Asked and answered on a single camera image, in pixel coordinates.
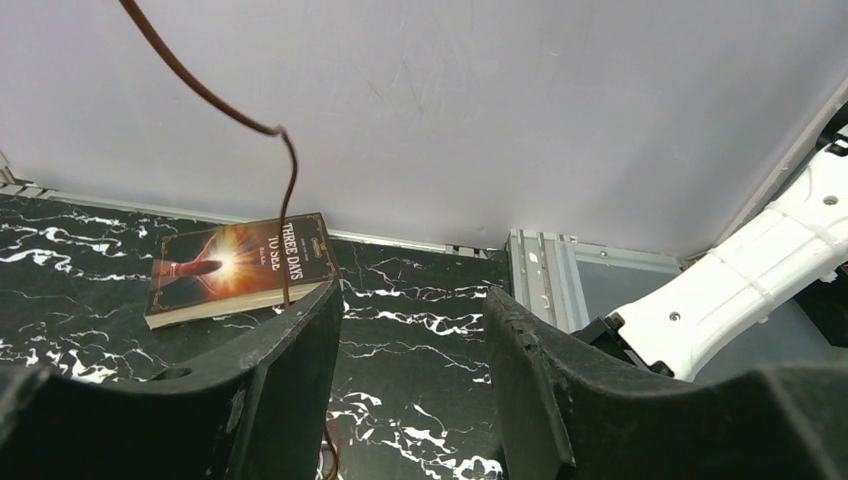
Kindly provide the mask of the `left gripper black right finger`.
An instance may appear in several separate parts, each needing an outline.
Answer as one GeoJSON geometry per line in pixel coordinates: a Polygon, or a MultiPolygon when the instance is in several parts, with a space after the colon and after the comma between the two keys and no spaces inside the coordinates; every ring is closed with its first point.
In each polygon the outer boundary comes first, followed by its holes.
{"type": "Polygon", "coordinates": [[[639,369],[491,288],[482,321],[512,479],[843,479],[847,369],[761,367],[713,384],[639,369]]]}

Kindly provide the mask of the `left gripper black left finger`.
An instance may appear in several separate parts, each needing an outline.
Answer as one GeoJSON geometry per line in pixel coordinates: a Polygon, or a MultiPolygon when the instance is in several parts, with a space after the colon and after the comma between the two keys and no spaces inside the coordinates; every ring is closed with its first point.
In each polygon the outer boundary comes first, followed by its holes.
{"type": "Polygon", "coordinates": [[[343,295],[324,283],[282,314],[139,382],[1,370],[5,479],[313,479],[343,295]]]}

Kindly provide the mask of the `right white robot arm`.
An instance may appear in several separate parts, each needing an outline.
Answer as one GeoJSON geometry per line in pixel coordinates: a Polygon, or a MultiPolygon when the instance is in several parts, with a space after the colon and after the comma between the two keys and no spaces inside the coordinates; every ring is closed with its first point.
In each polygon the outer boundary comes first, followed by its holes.
{"type": "Polygon", "coordinates": [[[676,278],[575,332],[610,356],[691,381],[720,350],[847,261],[847,108],[781,194],[676,278]]]}

